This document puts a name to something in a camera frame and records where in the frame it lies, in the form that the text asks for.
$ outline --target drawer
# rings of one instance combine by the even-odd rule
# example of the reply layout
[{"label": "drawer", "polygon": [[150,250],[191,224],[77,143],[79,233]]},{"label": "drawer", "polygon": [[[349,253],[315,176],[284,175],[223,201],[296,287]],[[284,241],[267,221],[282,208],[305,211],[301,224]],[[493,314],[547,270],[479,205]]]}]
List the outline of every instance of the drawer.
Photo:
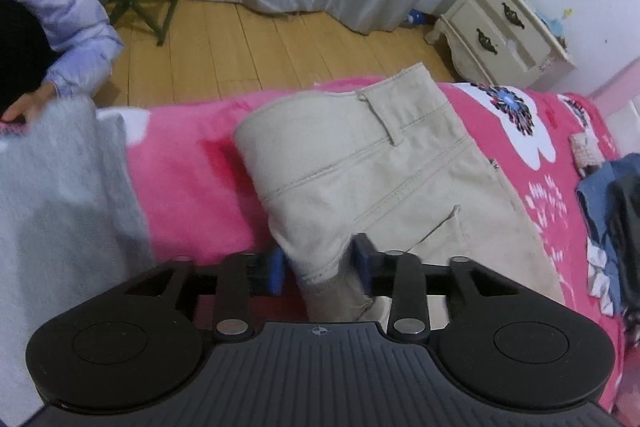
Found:
[{"label": "drawer", "polygon": [[[527,15],[525,15],[513,0],[476,0],[487,15],[494,20],[508,39],[513,39],[520,44],[520,52],[524,51],[534,64],[539,64],[551,51],[546,39],[540,34]],[[524,28],[510,22],[504,13],[505,3],[509,9],[516,13]]]},{"label": "drawer", "polygon": [[[450,23],[497,84],[517,84],[529,70],[517,54],[507,48],[504,36],[474,0],[465,2]],[[478,29],[491,39],[495,54],[481,46]]]}]

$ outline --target gray towel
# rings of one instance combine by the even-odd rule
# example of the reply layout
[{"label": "gray towel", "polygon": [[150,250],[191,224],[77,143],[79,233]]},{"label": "gray towel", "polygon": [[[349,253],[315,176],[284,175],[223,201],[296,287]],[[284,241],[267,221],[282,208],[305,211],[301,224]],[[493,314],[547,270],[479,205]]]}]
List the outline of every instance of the gray towel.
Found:
[{"label": "gray towel", "polygon": [[127,174],[121,117],[88,98],[52,103],[0,152],[0,418],[42,405],[24,362],[44,322],[152,267]]}]

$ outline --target ridged surface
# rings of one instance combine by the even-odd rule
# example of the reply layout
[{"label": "ridged surface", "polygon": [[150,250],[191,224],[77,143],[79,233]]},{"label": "ridged surface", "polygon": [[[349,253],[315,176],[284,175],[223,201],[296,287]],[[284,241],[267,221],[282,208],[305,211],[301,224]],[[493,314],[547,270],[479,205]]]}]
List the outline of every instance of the ridged surface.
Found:
[{"label": "ridged surface", "polygon": [[427,350],[395,344],[375,325],[268,323],[253,340],[213,350],[189,386],[118,416],[43,409],[33,427],[606,427],[596,405],[524,414],[467,396]]}]

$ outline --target bed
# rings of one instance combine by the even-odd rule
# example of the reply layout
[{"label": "bed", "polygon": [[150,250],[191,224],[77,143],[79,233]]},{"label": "bed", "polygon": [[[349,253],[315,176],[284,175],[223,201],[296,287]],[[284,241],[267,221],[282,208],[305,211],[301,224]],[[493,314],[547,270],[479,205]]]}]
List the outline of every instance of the bed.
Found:
[{"label": "bed", "polygon": [[[317,86],[342,92],[379,81],[350,78]],[[487,158],[495,159],[522,198],[561,280],[566,305],[598,323],[616,349],[616,363],[600,399],[611,410],[623,368],[623,330],[588,296],[587,233],[574,192],[578,173],[568,138],[593,133],[605,158],[618,150],[603,118],[574,95],[525,92],[510,87],[439,84]],[[127,128],[132,182],[148,220],[159,261],[189,255],[217,263],[235,251],[268,247],[267,216],[235,149],[231,133],[249,112],[286,94],[256,92],[197,105],[110,108]],[[499,233],[500,223],[496,223]],[[304,314],[289,285],[280,303],[256,304],[258,314]]]},{"label": "bed", "polygon": [[[604,117],[621,155],[640,152],[640,57],[591,98]],[[624,425],[640,425],[640,346],[626,350],[614,412]]]}]

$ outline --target hand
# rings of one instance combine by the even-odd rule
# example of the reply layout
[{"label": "hand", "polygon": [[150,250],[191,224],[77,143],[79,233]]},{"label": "hand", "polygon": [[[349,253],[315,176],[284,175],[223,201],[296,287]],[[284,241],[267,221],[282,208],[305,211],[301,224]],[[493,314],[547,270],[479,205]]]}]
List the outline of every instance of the hand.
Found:
[{"label": "hand", "polygon": [[52,82],[47,82],[35,91],[25,93],[18,98],[18,100],[4,112],[1,120],[11,122],[20,115],[24,115],[28,123],[33,122],[38,119],[44,107],[53,100],[56,95],[56,86]]}]

